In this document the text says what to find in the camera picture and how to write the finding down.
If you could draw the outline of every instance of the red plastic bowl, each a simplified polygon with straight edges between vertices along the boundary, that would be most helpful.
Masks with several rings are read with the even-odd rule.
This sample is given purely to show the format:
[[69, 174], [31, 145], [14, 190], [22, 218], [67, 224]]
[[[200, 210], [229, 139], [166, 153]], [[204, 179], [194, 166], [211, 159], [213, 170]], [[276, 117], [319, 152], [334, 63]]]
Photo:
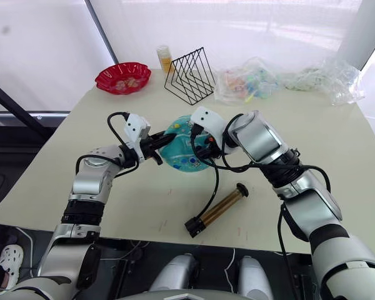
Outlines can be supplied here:
[[128, 95], [143, 88], [151, 71], [145, 64], [124, 62], [108, 67], [95, 79], [97, 87], [114, 95]]

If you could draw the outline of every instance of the brown tube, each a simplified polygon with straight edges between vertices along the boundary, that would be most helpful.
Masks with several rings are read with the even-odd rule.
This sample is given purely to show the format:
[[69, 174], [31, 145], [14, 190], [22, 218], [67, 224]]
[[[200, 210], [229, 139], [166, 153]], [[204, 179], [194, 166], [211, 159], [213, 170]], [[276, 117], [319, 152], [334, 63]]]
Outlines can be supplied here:
[[248, 195], [249, 192], [247, 188], [243, 184], [238, 183], [236, 185], [236, 189], [231, 194], [226, 196], [221, 202], [201, 216], [201, 221], [206, 227], [209, 226], [238, 200], [242, 199], [243, 197], [247, 197]]

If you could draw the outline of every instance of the plastic bag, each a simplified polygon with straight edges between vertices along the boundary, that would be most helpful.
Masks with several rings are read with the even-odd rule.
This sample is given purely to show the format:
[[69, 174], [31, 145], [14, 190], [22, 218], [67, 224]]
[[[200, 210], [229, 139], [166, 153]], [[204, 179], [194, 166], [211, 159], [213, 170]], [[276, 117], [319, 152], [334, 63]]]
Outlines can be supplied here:
[[244, 104], [254, 98], [268, 98], [274, 91], [320, 91], [332, 105], [353, 103], [364, 97], [360, 71], [342, 60], [328, 58], [300, 72], [284, 72], [254, 57], [242, 66], [216, 73], [214, 97], [226, 104]]
[[227, 104], [244, 104], [254, 97], [267, 98], [279, 88], [272, 67], [254, 57], [242, 66], [217, 72], [214, 97]]
[[281, 84], [295, 91], [320, 91], [332, 105], [354, 103], [364, 97], [360, 88], [360, 71], [346, 61], [328, 58], [320, 65], [299, 73], [280, 75]]

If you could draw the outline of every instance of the black metal rack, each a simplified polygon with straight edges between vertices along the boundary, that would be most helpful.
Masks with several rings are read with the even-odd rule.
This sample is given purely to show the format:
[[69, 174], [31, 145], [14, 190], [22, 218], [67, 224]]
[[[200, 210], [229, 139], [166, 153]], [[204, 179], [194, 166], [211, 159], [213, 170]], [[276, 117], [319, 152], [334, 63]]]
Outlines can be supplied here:
[[190, 105], [214, 92], [214, 76], [204, 48], [174, 59], [164, 87]]

